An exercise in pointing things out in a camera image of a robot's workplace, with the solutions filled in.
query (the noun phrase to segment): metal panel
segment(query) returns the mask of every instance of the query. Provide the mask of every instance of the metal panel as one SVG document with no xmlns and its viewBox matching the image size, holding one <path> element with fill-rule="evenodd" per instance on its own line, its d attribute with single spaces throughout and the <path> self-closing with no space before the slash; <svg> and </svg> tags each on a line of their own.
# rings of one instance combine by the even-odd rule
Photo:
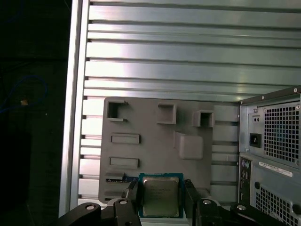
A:
<svg viewBox="0 0 301 226">
<path fill-rule="evenodd" d="M 81 159 L 79 174 L 99 176 L 100 160 Z"/>
<path fill-rule="evenodd" d="M 112 90 L 112 89 L 85 89 L 85 96 L 92 97 L 141 97 L 141 98 L 162 98 L 162 99 L 178 99 L 178 100 L 204 100 L 204 101 L 238 101 L 243 98 L 251 97 L 251 95 L 225 95 L 213 93 L 191 93 L 191 92 L 158 92 L 158 91 L 139 91 L 139 90 Z"/>
<path fill-rule="evenodd" d="M 237 146 L 212 145 L 213 153 L 237 153 Z"/>
<path fill-rule="evenodd" d="M 214 118 L 217 121 L 238 121 L 237 106 L 214 106 Z"/>
<path fill-rule="evenodd" d="M 102 146 L 102 140 L 101 139 L 82 139 L 81 140 L 81 146 L 95 146 L 95 147 L 101 147 Z"/>
<path fill-rule="evenodd" d="M 213 128 L 213 140 L 237 142 L 238 141 L 237 126 L 216 125 Z"/>
<path fill-rule="evenodd" d="M 109 2 L 111 0 L 91 0 L 92 2 Z M 114 0 L 114 2 L 125 3 L 128 0 Z M 212 1 L 212 0 L 131 0 L 131 3 L 147 3 L 147 4 L 166 4 L 166 5 L 192 5 L 192 6 L 211 6 L 211 7 L 246 7 L 246 8 L 280 8 L 280 9 L 299 9 L 301 3 L 299 0 L 265 0 L 265 1 L 253 1 L 253 0 L 223 0 L 223 1 Z"/>
<path fill-rule="evenodd" d="M 81 125 L 82 135 L 101 135 L 103 130 L 103 119 L 83 119 Z"/>
<path fill-rule="evenodd" d="M 283 86 L 294 85 L 293 81 L 301 82 L 299 68 L 281 67 L 248 67 L 235 65 L 184 65 L 184 64 L 152 64 L 109 61 L 87 61 L 86 76 L 104 78 L 139 78 L 154 80 L 207 81 L 219 83 L 252 83 L 253 93 L 258 93 L 254 84 L 273 84 Z"/>
<path fill-rule="evenodd" d="M 301 84 L 300 9 L 299 0 L 73 1 L 60 215 L 97 197 L 78 200 L 79 178 L 99 174 L 105 97 L 236 102 Z M 215 118 L 212 192 L 222 194 L 237 181 L 236 107 L 216 106 Z M 227 188 L 220 198 L 231 202 Z"/>
<path fill-rule="evenodd" d="M 266 13 L 211 9 L 91 6 L 89 20 L 139 21 L 179 24 L 300 28 L 298 13 Z"/>
<path fill-rule="evenodd" d="M 213 153 L 212 161 L 235 161 L 237 162 L 237 154 L 222 154 L 222 153 Z"/>
<path fill-rule="evenodd" d="M 89 99 L 84 100 L 83 115 L 103 115 L 103 102 L 104 99 Z"/>
<path fill-rule="evenodd" d="M 59 216 L 62 216 L 70 210 L 70 189 L 71 189 L 71 166 L 72 166 L 72 148 L 73 148 L 73 132 L 74 132 L 74 109 L 75 109 L 75 93 L 76 80 L 78 70 L 79 57 L 79 34 L 81 23 L 81 1 L 74 0 L 72 4 L 71 16 L 71 32 L 69 42 L 68 56 L 68 72 L 66 84 L 66 103 L 64 118 L 64 136 L 63 136 L 63 154 L 62 154 L 62 170 L 61 170 L 61 188 Z"/>
<path fill-rule="evenodd" d="M 87 57 L 220 64 L 300 66 L 301 53 L 282 48 L 88 42 Z"/>
<path fill-rule="evenodd" d="M 236 182 L 237 181 L 237 166 L 221 166 L 213 165 L 211 167 L 212 181 L 226 181 Z"/>
<path fill-rule="evenodd" d="M 92 148 L 92 147 L 82 147 L 80 149 L 80 154 L 82 155 L 99 155 L 101 153 L 101 148 Z"/>
</svg>

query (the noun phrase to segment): vent mesh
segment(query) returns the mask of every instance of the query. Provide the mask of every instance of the vent mesh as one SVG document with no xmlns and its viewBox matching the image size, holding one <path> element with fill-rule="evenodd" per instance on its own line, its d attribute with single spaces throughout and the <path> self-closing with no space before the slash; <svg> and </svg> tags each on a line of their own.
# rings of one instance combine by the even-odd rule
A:
<svg viewBox="0 0 301 226">
<path fill-rule="evenodd" d="M 298 219 L 290 214 L 290 203 L 262 187 L 260 188 L 260 193 L 256 193 L 256 208 L 286 225 L 298 226 Z"/>
<path fill-rule="evenodd" d="M 299 111 L 295 107 L 268 109 L 264 114 L 264 151 L 289 162 L 299 159 Z"/>
</svg>

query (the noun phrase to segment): white label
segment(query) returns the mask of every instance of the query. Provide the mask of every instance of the white label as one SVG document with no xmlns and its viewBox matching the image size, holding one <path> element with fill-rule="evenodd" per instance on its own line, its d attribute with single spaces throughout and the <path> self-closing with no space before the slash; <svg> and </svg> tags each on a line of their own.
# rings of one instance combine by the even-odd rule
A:
<svg viewBox="0 0 301 226">
<path fill-rule="evenodd" d="M 268 165 L 268 164 L 266 164 L 264 162 L 261 162 L 261 161 L 259 162 L 259 165 L 262 166 L 262 167 L 265 167 L 267 169 L 270 169 L 272 171 L 275 171 L 277 173 L 281 173 L 283 175 L 286 175 L 288 177 L 291 177 L 291 178 L 293 177 L 293 173 L 292 172 L 286 171 L 286 170 L 278 168 L 276 166 Z"/>
</svg>

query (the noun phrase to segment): rectangular slot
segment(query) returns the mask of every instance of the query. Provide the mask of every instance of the rectangular slot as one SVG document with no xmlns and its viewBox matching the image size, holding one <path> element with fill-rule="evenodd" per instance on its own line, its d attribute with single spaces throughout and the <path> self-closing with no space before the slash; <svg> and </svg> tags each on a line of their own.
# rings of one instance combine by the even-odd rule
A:
<svg viewBox="0 0 301 226">
<path fill-rule="evenodd" d="M 213 111 L 197 111 L 192 116 L 192 126 L 212 128 L 214 126 Z"/>
<path fill-rule="evenodd" d="M 212 113 L 201 113 L 201 127 L 212 127 Z"/>
<path fill-rule="evenodd" d="M 127 133 L 113 133 L 111 135 L 111 142 L 116 144 L 139 144 L 139 134 L 127 134 Z"/>
<path fill-rule="evenodd" d="M 120 108 L 127 105 L 123 100 L 115 100 L 108 102 L 107 119 L 110 121 L 126 121 L 120 117 Z"/>
<path fill-rule="evenodd" d="M 177 106 L 172 103 L 159 103 L 157 124 L 176 124 Z"/>
<path fill-rule="evenodd" d="M 139 159 L 129 159 L 129 158 L 109 158 L 109 165 L 115 168 L 123 169 L 137 169 Z"/>
</svg>

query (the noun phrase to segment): rear panel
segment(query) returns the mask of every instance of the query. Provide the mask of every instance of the rear panel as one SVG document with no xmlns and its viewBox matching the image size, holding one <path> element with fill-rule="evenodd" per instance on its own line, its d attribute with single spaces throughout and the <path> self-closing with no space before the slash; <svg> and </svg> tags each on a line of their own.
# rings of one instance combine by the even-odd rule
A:
<svg viewBox="0 0 301 226">
<path fill-rule="evenodd" d="M 301 87 L 241 102 L 239 202 L 301 225 Z"/>
</svg>

